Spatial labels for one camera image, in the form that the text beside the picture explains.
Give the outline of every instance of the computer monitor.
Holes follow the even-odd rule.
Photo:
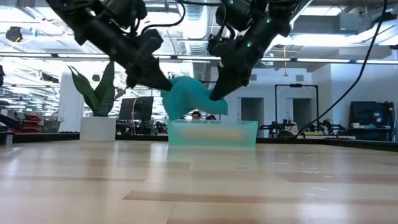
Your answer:
[[[134,119],[141,121],[150,121],[152,118],[153,104],[154,104],[153,96],[123,99],[120,107],[119,119],[131,120],[132,107],[134,105]]]

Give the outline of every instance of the potted plant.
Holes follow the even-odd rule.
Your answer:
[[[93,111],[93,116],[81,119],[81,141],[114,141],[116,119],[109,118],[115,97],[114,62],[107,64],[98,86],[92,89],[90,81],[75,68],[68,66],[72,72],[77,91],[83,95],[85,103]]]

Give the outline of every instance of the transparent plastic bin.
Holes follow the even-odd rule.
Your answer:
[[[171,146],[254,147],[257,121],[167,121]]]

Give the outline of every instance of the white planter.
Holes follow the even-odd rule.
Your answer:
[[[81,141],[114,141],[116,119],[104,117],[86,117],[81,119]]]

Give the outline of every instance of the ductwork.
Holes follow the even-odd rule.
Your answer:
[[[207,39],[209,31],[209,10],[207,6],[185,5],[187,14],[185,16],[185,32],[186,39]],[[206,55],[207,42],[202,41],[186,41],[185,48],[189,55]],[[207,63],[192,63],[193,78],[197,80],[209,80],[210,65]]]

